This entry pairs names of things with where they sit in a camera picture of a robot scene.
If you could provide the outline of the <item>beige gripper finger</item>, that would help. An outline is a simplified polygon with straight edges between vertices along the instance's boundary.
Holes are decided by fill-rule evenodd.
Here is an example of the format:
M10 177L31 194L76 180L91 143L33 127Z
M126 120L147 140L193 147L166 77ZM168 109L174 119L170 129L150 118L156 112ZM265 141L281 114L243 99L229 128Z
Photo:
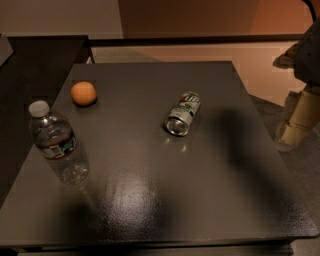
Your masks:
M297 147L320 122L320 88L306 85L286 98L274 143L281 152Z

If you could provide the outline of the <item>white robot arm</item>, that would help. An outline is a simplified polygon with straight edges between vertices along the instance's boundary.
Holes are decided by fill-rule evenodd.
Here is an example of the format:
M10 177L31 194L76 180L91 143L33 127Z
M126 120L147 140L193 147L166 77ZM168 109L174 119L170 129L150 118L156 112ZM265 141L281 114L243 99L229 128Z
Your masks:
M320 18L273 65L292 68L294 77L305 83L300 92L289 92L276 130L274 143L286 152L297 147L320 122Z

